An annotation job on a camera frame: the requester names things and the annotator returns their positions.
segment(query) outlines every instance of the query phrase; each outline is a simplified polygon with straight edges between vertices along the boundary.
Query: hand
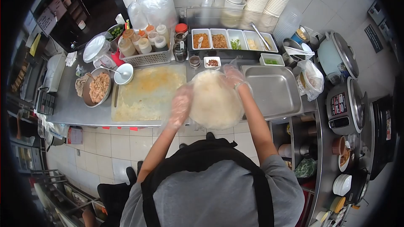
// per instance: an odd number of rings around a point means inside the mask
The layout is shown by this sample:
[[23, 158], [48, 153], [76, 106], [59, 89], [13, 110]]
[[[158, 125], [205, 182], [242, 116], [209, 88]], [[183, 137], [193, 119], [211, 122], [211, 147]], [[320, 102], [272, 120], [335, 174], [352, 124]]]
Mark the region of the hand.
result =
[[231, 64], [225, 64], [223, 66], [223, 72], [225, 74], [225, 82], [230, 88], [239, 86], [241, 83], [245, 82], [245, 77], [243, 73], [238, 70], [238, 68]]
[[179, 129], [189, 116], [191, 111], [194, 89], [191, 84], [185, 84], [175, 91], [175, 96], [171, 101], [171, 116], [169, 125], [174, 129]]

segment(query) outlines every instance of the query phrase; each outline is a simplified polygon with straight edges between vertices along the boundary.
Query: steel bowl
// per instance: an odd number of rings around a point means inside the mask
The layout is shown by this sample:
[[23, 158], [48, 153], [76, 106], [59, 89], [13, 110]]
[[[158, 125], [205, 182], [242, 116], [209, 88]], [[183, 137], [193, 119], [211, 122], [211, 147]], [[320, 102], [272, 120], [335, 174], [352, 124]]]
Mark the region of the steel bowl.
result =
[[93, 77], [98, 76], [101, 73], [107, 73], [109, 75], [109, 86], [107, 89], [107, 92], [105, 93], [104, 98], [101, 100], [99, 103], [93, 103], [90, 97], [90, 83], [93, 81], [91, 77], [87, 78], [86, 82], [84, 83], [84, 88], [83, 88], [83, 101], [86, 104], [87, 107], [94, 108], [100, 104], [102, 104], [109, 96], [109, 93], [111, 92], [112, 85], [114, 84], [114, 75], [111, 73], [111, 71], [104, 69], [104, 68], [96, 68], [91, 72], [91, 75]]
[[[113, 25], [112, 27], [108, 28], [108, 31], [109, 30], [114, 30], [117, 27], [120, 27], [123, 30], [124, 25], [122, 25], [122, 24]], [[118, 50], [118, 40], [122, 36], [122, 33], [119, 34], [118, 37], [116, 37], [115, 39], [113, 39], [111, 41], [111, 50], [112, 50], [112, 52], [116, 52], [116, 50]]]

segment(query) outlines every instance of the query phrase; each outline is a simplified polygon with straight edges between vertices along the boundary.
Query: metal lid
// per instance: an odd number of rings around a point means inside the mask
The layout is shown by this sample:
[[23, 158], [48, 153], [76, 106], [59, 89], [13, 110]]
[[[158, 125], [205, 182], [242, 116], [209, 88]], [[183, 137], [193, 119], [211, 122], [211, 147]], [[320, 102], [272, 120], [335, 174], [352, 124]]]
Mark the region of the metal lid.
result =
[[357, 123], [358, 128], [362, 129], [365, 121], [364, 99], [367, 99], [367, 94], [365, 93], [365, 96], [362, 95], [359, 84], [355, 79], [352, 78], [351, 81], [348, 81], [348, 84], [350, 84], [351, 87], [350, 90], [353, 117]]
[[333, 41], [342, 58], [342, 61], [345, 64], [345, 67], [348, 69], [351, 77], [355, 78], [356, 80], [359, 76], [359, 67], [357, 66], [353, 50], [351, 50], [347, 42], [344, 40], [344, 38], [342, 38], [341, 34], [333, 33], [332, 37], [334, 38]]

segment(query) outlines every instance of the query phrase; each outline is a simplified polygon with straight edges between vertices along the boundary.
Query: black sign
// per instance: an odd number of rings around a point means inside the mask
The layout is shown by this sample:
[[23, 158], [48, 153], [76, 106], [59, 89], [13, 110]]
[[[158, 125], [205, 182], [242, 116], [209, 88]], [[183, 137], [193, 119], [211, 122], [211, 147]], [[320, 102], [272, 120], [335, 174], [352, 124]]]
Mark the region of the black sign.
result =
[[372, 25], [368, 25], [368, 27], [365, 28], [365, 33], [367, 34], [369, 40], [371, 41], [372, 46], [375, 49], [375, 52], [379, 53], [383, 49], [383, 46], [381, 45], [379, 37], [377, 37], [377, 34], [373, 29]]

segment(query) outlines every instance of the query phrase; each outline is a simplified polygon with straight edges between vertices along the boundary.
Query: person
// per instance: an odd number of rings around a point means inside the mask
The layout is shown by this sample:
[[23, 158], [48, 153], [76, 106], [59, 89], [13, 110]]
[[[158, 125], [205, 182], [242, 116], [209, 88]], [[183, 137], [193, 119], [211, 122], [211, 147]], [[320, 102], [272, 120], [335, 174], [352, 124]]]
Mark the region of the person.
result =
[[299, 220], [305, 199], [296, 176], [279, 156], [243, 74], [230, 64], [223, 70], [240, 95], [260, 167], [235, 142], [212, 133], [165, 158], [190, 112], [192, 86], [184, 85], [130, 189], [121, 227], [295, 226]]

